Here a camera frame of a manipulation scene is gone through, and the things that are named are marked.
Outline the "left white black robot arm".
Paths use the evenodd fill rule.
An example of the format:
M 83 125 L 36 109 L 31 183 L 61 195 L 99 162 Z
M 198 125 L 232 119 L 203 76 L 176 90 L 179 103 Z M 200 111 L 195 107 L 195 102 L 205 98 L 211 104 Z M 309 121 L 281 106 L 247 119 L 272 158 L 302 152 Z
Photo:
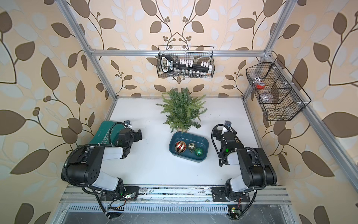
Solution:
M 91 195 L 112 194 L 115 199 L 125 194 L 123 180 L 101 170 L 102 163 L 125 159 L 133 143 L 143 139 L 142 131 L 134 131 L 130 122 L 104 121 L 90 143 L 78 146 L 66 159 L 61 178 Z

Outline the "green plastic tool case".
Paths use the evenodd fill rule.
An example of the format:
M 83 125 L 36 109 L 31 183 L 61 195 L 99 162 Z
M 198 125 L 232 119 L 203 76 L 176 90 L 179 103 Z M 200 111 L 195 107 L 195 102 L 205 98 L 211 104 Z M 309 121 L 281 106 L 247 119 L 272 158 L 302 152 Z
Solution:
M 115 124 L 114 121 L 104 121 L 101 123 L 97 133 L 89 142 L 89 144 L 100 144 L 100 145 L 109 145 L 109 131 L 111 127 Z M 114 128 L 111 130 L 111 143 L 115 143 L 115 138 L 119 134 L 119 132 L 124 129 L 122 124 L 115 125 Z

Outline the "small green christmas tree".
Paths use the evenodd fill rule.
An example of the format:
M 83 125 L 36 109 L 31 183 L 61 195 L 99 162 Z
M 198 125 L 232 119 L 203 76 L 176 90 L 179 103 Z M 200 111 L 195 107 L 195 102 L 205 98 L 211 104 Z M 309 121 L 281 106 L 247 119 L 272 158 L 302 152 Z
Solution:
M 193 97 L 187 88 L 181 92 L 170 90 L 163 93 L 162 102 L 157 106 L 162 109 L 160 113 L 166 115 L 164 124 L 169 126 L 171 132 L 200 128 L 200 116 L 208 110 L 205 108 L 205 97 Z

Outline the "green glitter ball ornament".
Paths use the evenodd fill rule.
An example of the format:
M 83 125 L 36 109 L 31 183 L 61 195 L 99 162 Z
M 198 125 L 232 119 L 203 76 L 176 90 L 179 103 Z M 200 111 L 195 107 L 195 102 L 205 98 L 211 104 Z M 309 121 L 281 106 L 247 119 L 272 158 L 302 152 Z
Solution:
M 197 157 L 202 157 L 204 155 L 204 150 L 200 147 L 196 148 L 194 152 Z

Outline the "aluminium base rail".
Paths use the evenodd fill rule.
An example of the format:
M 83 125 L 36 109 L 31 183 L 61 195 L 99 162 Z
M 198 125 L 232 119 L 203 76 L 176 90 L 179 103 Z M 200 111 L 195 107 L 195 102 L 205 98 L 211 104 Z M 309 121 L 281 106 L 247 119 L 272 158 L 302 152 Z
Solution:
M 130 203 L 158 204 L 213 204 L 212 186 L 208 185 L 139 185 L 139 193 Z M 84 193 L 81 188 L 68 186 L 60 203 L 95 203 L 93 195 Z M 257 191 L 254 204 L 291 205 L 285 187 L 271 186 Z

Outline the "black socket set holder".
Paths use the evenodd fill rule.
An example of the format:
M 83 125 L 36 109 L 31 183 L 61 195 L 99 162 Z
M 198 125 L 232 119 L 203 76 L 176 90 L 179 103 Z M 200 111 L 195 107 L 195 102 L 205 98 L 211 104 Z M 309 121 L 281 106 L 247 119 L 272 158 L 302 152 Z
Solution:
M 186 71 L 192 73 L 213 73 L 215 70 L 214 65 L 211 63 L 211 58 L 194 56 L 180 57 L 178 55 L 164 54 L 157 59 L 157 68 L 163 73 L 176 73 Z

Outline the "red gold striped ornament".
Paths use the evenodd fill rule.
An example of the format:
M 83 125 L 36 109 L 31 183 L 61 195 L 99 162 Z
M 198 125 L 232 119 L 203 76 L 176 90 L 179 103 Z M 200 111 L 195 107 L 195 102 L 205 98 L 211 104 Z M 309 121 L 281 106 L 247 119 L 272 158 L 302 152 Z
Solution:
M 179 141 L 179 142 L 175 143 L 175 151 L 178 154 L 183 153 L 186 150 L 186 148 L 187 148 L 187 146 L 184 141 Z

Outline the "gold ball ornament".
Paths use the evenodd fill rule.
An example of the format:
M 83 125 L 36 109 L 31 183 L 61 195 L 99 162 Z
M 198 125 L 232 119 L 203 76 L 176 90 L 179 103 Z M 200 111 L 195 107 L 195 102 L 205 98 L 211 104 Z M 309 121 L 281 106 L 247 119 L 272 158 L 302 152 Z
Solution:
M 196 145 L 195 145 L 194 143 L 189 143 L 188 149 L 189 149 L 189 151 L 192 153 L 192 152 L 195 151 Z

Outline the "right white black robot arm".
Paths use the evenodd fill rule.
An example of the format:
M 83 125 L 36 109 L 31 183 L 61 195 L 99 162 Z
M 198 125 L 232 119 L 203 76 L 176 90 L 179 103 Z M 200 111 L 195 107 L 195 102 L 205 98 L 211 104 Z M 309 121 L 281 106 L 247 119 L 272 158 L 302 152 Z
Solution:
M 248 192 L 277 184 L 277 174 L 264 150 L 245 147 L 231 127 L 231 122 L 214 126 L 211 141 L 220 167 L 239 166 L 237 177 L 229 178 L 221 189 L 212 188 L 214 197 L 236 202 Z

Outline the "teal plastic tray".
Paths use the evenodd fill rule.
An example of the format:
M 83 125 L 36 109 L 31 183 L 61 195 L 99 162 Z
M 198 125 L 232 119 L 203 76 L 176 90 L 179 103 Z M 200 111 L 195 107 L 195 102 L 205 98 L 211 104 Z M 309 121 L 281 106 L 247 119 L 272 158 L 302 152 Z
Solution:
M 194 162 L 202 162 L 208 154 L 206 138 L 186 132 L 176 132 L 169 143 L 172 155 Z

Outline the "red item in basket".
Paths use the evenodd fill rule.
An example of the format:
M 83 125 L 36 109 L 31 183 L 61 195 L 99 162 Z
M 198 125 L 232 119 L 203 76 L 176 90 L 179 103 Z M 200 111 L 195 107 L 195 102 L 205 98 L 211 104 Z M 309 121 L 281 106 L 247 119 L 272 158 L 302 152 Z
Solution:
M 257 90 L 265 89 L 266 84 L 261 78 L 254 79 L 253 83 L 254 83 L 255 89 L 257 89 Z

